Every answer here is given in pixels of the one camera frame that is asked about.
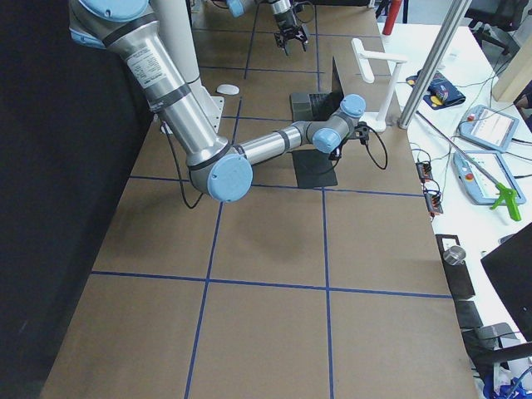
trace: black curtain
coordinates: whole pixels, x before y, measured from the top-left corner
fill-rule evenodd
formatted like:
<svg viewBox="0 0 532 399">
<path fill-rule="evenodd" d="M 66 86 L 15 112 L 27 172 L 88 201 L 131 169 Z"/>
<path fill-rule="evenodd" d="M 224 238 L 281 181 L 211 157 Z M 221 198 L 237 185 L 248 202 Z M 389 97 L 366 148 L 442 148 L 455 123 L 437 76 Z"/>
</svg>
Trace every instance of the black curtain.
<svg viewBox="0 0 532 399">
<path fill-rule="evenodd" d="M 46 378 L 151 114 L 117 56 L 70 40 L 67 2 L 6 2 L 0 27 L 4 398 Z"/>
</svg>

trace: metal pole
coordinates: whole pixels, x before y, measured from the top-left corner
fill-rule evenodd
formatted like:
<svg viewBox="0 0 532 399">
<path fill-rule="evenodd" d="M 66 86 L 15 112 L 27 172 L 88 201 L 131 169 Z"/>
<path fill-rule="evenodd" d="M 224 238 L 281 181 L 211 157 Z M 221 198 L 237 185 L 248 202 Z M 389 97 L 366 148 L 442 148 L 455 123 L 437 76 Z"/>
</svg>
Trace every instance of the metal pole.
<svg viewBox="0 0 532 399">
<path fill-rule="evenodd" d="M 455 36 L 456 29 L 460 26 L 460 22 L 470 4 L 471 0 L 455 0 L 451 4 L 446 19 L 441 25 L 440 33 L 438 33 L 434 46 L 432 46 L 420 76 L 417 78 L 416 86 L 408 98 L 401 118 L 397 122 L 401 129 L 406 129 L 410 125 L 410 121 L 421 103 L 421 99 L 431 83 L 432 77 L 440 65 L 441 59 L 446 53 L 452 38 Z"/>
<path fill-rule="evenodd" d="M 445 139 L 449 145 L 451 147 L 453 147 L 456 152 L 458 152 L 460 155 L 462 155 L 462 157 L 464 157 L 466 160 L 468 160 L 471 164 L 473 164 L 474 166 L 476 166 L 476 168 L 485 176 L 487 177 L 488 179 L 491 180 L 491 182 L 494 184 L 494 185 L 497 185 L 499 183 L 499 181 L 493 177 L 492 174 L 490 174 L 490 172 L 488 172 L 486 169 L 484 169 L 482 166 L 480 166 L 473 158 L 471 158 L 470 156 L 468 156 L 458 145 L 455 144 L 455 142 L 453 140 L 451 140 L 449 137 L 447 137 L 440 129 L 438 129 L 437 127 L 435 127 L 432 122 L 430 122 L 428 119 L 425 118 L 425 116 L 423 114 L 421 114 L 419 111 L 416 111 L 416 114 L 419 115 L 426 123 L 429 124 L 429 126 L 434 129 L 438 134 L 440 134 L 440 136 Z"/>
</svg>

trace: light blue joint cap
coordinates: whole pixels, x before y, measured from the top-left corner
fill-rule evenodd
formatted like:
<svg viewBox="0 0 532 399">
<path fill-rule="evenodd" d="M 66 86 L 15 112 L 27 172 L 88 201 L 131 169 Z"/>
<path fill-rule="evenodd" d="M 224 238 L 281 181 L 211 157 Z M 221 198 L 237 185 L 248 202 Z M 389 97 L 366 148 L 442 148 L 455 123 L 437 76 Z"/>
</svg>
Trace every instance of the light blue joint cap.
<svg viewBox="0 0 532 399">
<path fill-rule="evenodd" d="M 340 109 L 351 118 L 360 118 L 366 111 L 366 101 L 358 94 L 350 94 L 344 97 Z"/>
<path fill-rule="evenodd" d="M 82 46 L 106 48 L 100 39 L 97 39 L 94 36 L 88 35 L 84 32 L 78 32 L 72 28 L 70 28 L 70 36 L 75 43 L 81 44 Z"/>
<path fill-rule="evenodd" d="M 342 137 L 334 129 L 323 127 L 313 135 L 313 144 L 321 152 L 330 154 L 342 142 Z"/>
<path fill-rule="evenodd" d="M 246 195 L 253 180 L 253 169 L 245 156 L 230 154 L 216 162 L 209 172 L 207 190 L 221 202 L 233 202 Z"/>
<path fill-rule="evenodd" d="M 148 0 L 78 0 L 88 11 L 111 22 L 129 22 L 148 7 Z"/>
<path fill-rule="evenodd" d="M 238 18 L 244 14 L 244 6 L 240 0 L 227 0 L 226 2 L 233 17 Z"/>
</svg>

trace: red object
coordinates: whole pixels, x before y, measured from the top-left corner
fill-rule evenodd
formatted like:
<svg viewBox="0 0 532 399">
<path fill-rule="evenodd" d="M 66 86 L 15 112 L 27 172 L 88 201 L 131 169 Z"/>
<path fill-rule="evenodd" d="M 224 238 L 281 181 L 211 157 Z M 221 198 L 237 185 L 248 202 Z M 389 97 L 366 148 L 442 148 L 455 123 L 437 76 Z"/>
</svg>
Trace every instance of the red object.
<svg viewBox="0 0 532 399">
<path fill-rule="evenodd" d="M 397 14 L 399 13 L 399 8 L 401 8 L 402 0 L 392 0 L 392 5 L 390 6 L 390 12 L 386 17 L 386 22 L 384 23 L 384 29 L 382 29 L 383 35 L 391 35 L 393 25 L 396 23 Z"/>
</svg>

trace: white desk lamp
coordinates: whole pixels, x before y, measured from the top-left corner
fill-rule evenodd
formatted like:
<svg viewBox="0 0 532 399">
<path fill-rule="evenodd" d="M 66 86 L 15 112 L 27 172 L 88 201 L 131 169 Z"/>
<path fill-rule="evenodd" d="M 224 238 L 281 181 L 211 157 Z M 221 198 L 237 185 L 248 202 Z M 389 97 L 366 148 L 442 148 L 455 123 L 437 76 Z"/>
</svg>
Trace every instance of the white desk lamp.
<svg viewBox="0 0 532 399">
<path fill-rule="evenodd" d="M 375 131 L 385 131 L 386 130 L 386 115 L 388 113 L 388 108 L 390 107 L 390 102 L 392 101 L 393 92 L 397 80 L 399 79 L 399 72 L 401 71 L 402 64 L 408 61 L 406 56 L 401 54 L 388 54 L 385 52 L 370 52 L 364 50 L 362 41 L 360 39 L 351 40 L 352 49 L 355 52 L 355 58 L 357 59 L 358 68 L 362 74 L 362 79 L 366 83 L 373 83 L 375 81 L 375 76 L 373 75 L 372 66 L 369 64 L 368 60 L 383 60 L 395 62 L 395 68 L 393 69 L 392 78 L 390 79 L 390 84 L 388 85 L 388 91 L 386 93 L 386 99 L 381 104 L 379 112 L 366 112 L 361 121 L 365 121 L 370 127 Z"/>
</svg>

